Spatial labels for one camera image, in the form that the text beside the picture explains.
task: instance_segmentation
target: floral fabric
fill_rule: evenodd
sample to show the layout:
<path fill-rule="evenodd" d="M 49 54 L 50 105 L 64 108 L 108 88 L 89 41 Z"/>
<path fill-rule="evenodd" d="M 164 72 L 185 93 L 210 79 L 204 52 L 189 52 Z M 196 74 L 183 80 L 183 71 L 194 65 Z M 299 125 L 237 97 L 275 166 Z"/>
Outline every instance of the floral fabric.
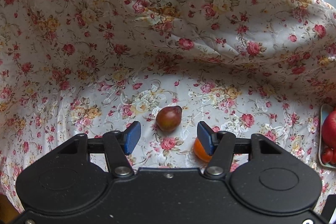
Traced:
<path fill-rule="evenodd" d="M 204 167 L 196 125 L 261 133 L 336 187 L 317 160 L 319 109 L 335 98 L 336 10 L 323 0 L 0 0 L 1 192 L 77 133 L 140 121 L 135 169 Z M 171 135 L 155 124 L 183 108 Z M 247 160 L 234 158 L 232 170 Z M 98 155 L 92 161 L 104 168 Z"/>

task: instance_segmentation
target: white tray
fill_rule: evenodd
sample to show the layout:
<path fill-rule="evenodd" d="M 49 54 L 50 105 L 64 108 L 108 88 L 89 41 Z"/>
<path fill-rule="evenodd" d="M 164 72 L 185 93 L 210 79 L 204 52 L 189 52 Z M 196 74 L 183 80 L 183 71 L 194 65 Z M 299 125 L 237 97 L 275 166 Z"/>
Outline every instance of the white tray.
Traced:
<path fill-rule="evenodd" d="M 327 104 L 323 104 L 321 106 L 321 111 L 320 111 L 320 143 L 319 143 L 319 161 L 321 163 L 322 166 L 324 167 L 328 167 L 328 168 L 334 168 L 336 169 L 335 165 L 331 165 L 331 164 L 323 164 L 321 161 L 321 153 L 323 151 L 323 149 L 326 147 L 326 145 L 324 144 L 323 140 L 322 140 L 322 125 L 324 120 L 326 119 L 326 117 L 329 115 L 330 112 L 332 112 L 334 110 L 334 108 L 330 105 Z"/>

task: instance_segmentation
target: orange fruit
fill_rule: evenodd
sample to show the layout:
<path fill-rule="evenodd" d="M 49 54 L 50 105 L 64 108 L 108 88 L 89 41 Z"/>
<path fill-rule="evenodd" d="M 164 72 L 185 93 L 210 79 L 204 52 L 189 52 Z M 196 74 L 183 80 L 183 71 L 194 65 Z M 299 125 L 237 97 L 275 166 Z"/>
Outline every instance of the orange fruit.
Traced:
<path fill-rule="evenodd" d="M 196 138 L 196 140 L 194 142 L 193 150 L 194 150 L 195 155 L 199 159 L 201 159 L 202 161 L 209 162 L 212 158 L 212 156 L 209 156 L 205 152 L 205 150 L 204 150 L 204 148 L 203 148 L 203 146 L 202 146 L 202 144 L 201 144 L 201 142 L 199 141 L 198 138 Z"/>

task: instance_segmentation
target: bolt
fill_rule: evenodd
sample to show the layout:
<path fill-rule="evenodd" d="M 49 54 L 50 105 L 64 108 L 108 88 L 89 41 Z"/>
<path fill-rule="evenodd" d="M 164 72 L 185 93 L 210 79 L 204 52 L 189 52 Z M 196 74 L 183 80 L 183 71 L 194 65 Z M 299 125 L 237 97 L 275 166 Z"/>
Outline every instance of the bolt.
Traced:
<path fill-rule="evenodd" d="M 168 178 L 168 179 L 171 179 L 173 176 L 174 176 L 174 175 L 171 174 L 171 173 L 167 173 L 167 174 L 165 174 L 165 177 Z"/>
<path fill-rule="evenodd" d="M 119 166 L 119 167 L 115 168 L 114 172 L 117 175 L 125 176 L 125 175 L 129 175 L 131 173 L 131 170 L 130 170 L 130 168 L 128 168 L 126 166 Z"/>
<path fill-rule="evenodd" d="M 224 170 L 223 170 L 223 168 L 218 167 L 218 166 L 210 166 L 210 167 L 207 168 L 207 172 L 210 175 L 217 176 L 217 175 L 223 174 Z"/>

